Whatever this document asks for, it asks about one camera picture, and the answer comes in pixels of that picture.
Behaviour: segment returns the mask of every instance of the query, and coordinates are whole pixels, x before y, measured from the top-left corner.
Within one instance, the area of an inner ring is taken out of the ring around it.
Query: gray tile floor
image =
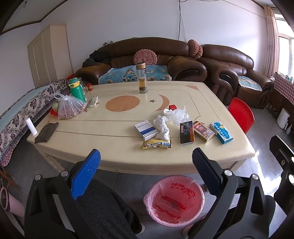
[[[255,123],[247,133],[247,137],[255,149],[255,156],[247,159],[246,162],[235,172],[239,176],[250,176],[257,173],[260,177],[263,189],[266,195],[273,195],[280,184],[281,167],[269,151],[269,141],[272,136],[279,135],[292,149],[294,145],[293,132],[286,135],[285,131],[280,129],[275,119],[268,113],[267,109],[252,109],[255,116]],[[10,193],[18,200],[26,204],[29,189],[32,180],[36,174],[42,174],[44,177],[54,177],[58,173],[51,165],[37,152],[37,150],[26,141],[29,133],[27,132],[15,150],[6,169],[15,177],[15,181],[22,187],[22,190],[9,188]],[[61,164],[70,170],[72,163],[60,160]],[[197,179],[200,185],[203,184],[198,174],[188,175]],[[169,228],[154,222],[146,211],[143,204],[143,197],[149,188],[164,175],[132,175],[117,172],[108,172],[98,170],[94,176],[97,180],[114,189],[138,214],[140,221],[145,225],[145,232],[138,235],[138,238],[152,239],[177,239],[182,238],[181,231],[183,228]],[[197,220],[201,219],[210,210],[215,201],[215,196],[205,193],[205,205],[201,215]],[[236,196],[232,202],[235,206],[238,202]],[[270,234],[272,234],[286,215],[281,208],[276,205],[276,211],[273,221],[270,225]]]

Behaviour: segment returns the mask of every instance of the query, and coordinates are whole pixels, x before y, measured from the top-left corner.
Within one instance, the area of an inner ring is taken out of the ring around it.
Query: green thermos
[[[69,81],[69,87],[71,89],[71,95],[75,98],[78,98],[80,100],[83,100],[86,102],[86,99],[84,97],[83,88],[80,85],[80,81],[78,78],[72,78]]]

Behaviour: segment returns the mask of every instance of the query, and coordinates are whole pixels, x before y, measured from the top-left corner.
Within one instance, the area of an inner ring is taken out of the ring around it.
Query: orange circle pattern
[[[123,95],[109,100],[105,108],[109,111],[122,112],[135,108],[140,103],[140,99],[132,95]]]

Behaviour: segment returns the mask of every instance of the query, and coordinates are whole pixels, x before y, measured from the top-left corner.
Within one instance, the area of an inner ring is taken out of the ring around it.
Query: black and orange box
[[[182,145],[194,143],[194,129],[192,121],[180,123],[180,142]]]

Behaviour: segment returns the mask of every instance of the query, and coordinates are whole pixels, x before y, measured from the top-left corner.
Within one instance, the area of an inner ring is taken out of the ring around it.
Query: light blue fabric
[[[146,66],[149,81],[171,80],[166,66]],[[136,66],[127,66],[120,69],[111,68],[106,74],[99,77],[99,84],[137,81]]]
[[[260,85],[246,76],[238,76],[239,85],[245,88],[262,91]]]
[[[37,89],[34,89],[27,93],[24,97],[22,97],[14,106],[10,108],[10,110],[1,118],[0,120],[0,132],[4,130],[6,125],[12,120],[12,118],[37,94],[39,94],[42,90],[50,87],[50,85],[46,85]]]

